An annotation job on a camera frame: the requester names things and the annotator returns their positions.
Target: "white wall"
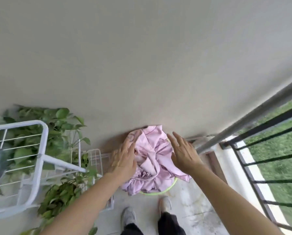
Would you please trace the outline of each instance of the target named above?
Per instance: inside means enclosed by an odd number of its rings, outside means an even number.
[[[68,107],[97,147],[219,132],[290,81],[292,0],[0,0],[0,111]]]

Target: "grey metal pipe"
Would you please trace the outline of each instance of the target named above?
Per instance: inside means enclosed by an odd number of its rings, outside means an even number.
[[[214,138],[206,142],[204,145],[198,147],[197,153],[201,153],[206,149],[214,146],[215,144],[223,141],[227,137],[231,136],[238,130],[247,126],[250,122],[257,120],[260,117],[265,116],[268,112],[272,111],[273,109],[282,106],[286,102],[292,99],[292,82],[287,85],[282,90],[278,91],[274,96],[266,100],[260,106],[253,109],[251,112],[246,114],[244,117],[239,119],[237,122],[217,134]]]

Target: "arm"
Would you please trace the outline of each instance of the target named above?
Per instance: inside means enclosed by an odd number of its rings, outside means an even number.
[[[129,149],[128,144],[127,138],[123,146],[112,153],[112,164],[108,172],[60,213],[40,235],[88,234],[99,211],[105,207],[118,187],[129,180],[136,171],[135,143]]]
[[[206,195],[230,235],[283,235],[268,218],[203,165],[194,147],[173,132],[172,161],[189,174]]]

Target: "grey sneaker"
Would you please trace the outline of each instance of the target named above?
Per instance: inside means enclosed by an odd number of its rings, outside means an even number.
[[[164,212],[171,213],[171,209],[172,209],[171,201],[170,201],[168,196],[165,196],[165,197],[162,197],[159,199],[160,215],[162,215],[162,213],[164,213]]]
[[[122,229],[124,229],[124,227],[130,223],[136,223],[136,214],[132,207],[127,207],[122,212]]]

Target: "black pants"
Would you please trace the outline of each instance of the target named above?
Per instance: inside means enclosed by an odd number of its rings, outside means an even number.
[[[158,221],[158,233],[159,235],[186,235],[176,216],[167,212],[164,212]],[[143,235],[143,233],[134,223],[130,223],[124,227],[121,235]]]

